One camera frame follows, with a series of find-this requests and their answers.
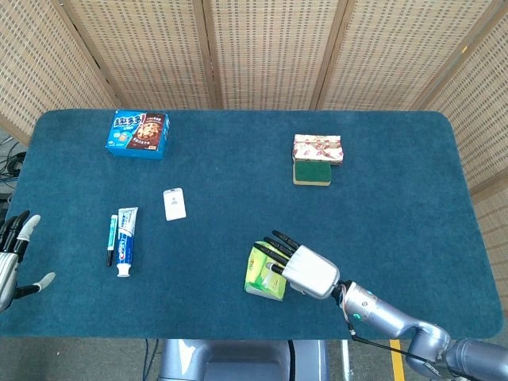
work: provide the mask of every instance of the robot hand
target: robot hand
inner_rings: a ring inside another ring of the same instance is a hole
[[[55,278],[55,273],[46,274],[39,282],[17,287],[17,268],[23,261],[30,236],[40,221],[40,215],[35,214],[23,225],[28,218],[28,210],[19,216],[9,218],[0,225],[0,312],[7,309],[13,299],[23,298],[35,294],[46,288]]]
[[[340,281],[339,269],[335,264],[281,232],[274,230],[273,234],[283,242],[265,237],[264,241],[274,250],[254,244],[275,261],[267,264],[267,267],[286,278],[291,287],[303,294],[318,299],[335,298],[354,341],[400,352],[406,355],[406,362],[417,373],[431,379],[456,379],[462,376],[473,381],[508,380],[507,349],[471,339],[452,344],[450,335],[441,327],[397,310],[350,280]],[[350,317],[392,338],[413,330],[408,351],[399,351],[358,337]]]

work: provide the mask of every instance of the table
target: table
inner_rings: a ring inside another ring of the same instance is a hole
[[[380,298],[453,337],[489,337],[502,313],[445,117],[434,112],[170,110],[164,159],[111,156],[114,110],[37,122],[10,215],[42,216],[19,275],[56,272],[0,315],[7,336],[347,338],[332,299],[243,290],[252,243],[281,230]],[[295,133],[340,134],[329,187],[291,181]],[[182,187],[187,218],[166,221]],[[110,215],[138,206],[131,277],[106,267]],[[380,334],[365,325],[367,338]]]

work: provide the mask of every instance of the floor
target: floor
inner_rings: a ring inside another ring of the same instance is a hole
[[[0,131],[0,141],[6,134]],[[5,159],[15,141],[0,146],[0,161]],[[22,144],[12,153],[26,150]],[[0,184],[1,192],[15,191]],[[97,338],[7,338],[1,337],[0,328],[0,381],[25,380],[142,380],[144,340],[112,340]],[[508,329],[489,340],[508,347]],[[329,341],[329,359],[332,381],[342,380],[341,351],[339,341]],[[409,343],[402,342],[402,349]],[[349,342],[352,381],[393,380],[391,354],[365,344]],[[157,379],[162,348],[156,352],[148,380]],[[406,365],[406,379],[427,381]]]

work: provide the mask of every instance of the green sponge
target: green sponge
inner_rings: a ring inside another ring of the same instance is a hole
[[[319,185],[326,187],[332,182],[332,169],[324,161],[295,161],[293,163],[293,184]]]

